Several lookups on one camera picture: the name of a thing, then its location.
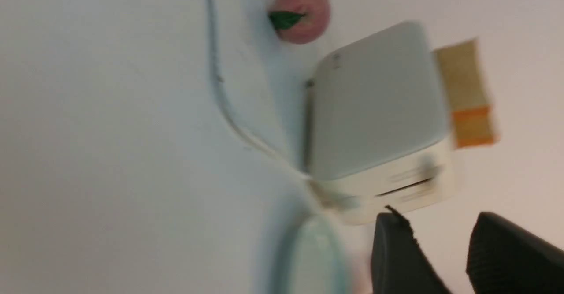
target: red ball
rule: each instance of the red ball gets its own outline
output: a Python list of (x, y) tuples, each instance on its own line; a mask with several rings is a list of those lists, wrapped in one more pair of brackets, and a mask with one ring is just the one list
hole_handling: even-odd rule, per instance
[(331, 6), (329, 0), (274, 0), (269, 11), (291, 11), (304, 14), (296, 25), (280, 29), (278, 36), (284, 41), (305, 44), (320, 37), (329, 26)]

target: white wall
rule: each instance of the white wall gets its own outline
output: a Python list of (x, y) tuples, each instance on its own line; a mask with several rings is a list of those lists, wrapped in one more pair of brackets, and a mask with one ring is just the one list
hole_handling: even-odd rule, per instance
[[(273, 40), (264, 50), (278, 41), (243, 14), (257, 1), (219, 2), (223, 57), (248, 59), (227, 57), (224, 80), (291, 156), (280, 125), (302, 113), (277, 120), (252, 31)], [(0, 0), (0, 292), (266, 292), (302, 186), (219, 118), (203, 2)]]
[[(230, 89), (237, 108), (296, 158), (300, 99), (290, 111), (281, 103), (315, 51), (252, 44), (253, 30), (273, 38), (252, 18), (268, 0), (219, 1), (237, 25), (222, 27), (224, 42), (251, 42), (243, 53), (264, 61)], [(453, 291), (471, 292), (465, 256), (481, 210), (564, 248), (564, 0), (332, 1), (323, 50), (403, 19), (422, 20), (435, 47), (480, 37), (501, 142), (457, 152), (460, 194), (408, 214)], [(220, 123), (202, 2), (0, 0), (0, 292), (265, 292), (281, 237), (304, 212), (301, 186)], [(297, 79), (273, 81), (287, 74), (274, 64)], [(226, 66), (244, 77), (238, 69)]]
[(408, 214), (423, 249), (457, 294), (477, 215), (492, 210), (564, 248), (564, 0), (332, 0), (344, 45), (419, 19), (433, 47), (479, 37), (499, 144), (457, 151), (461, 192)]

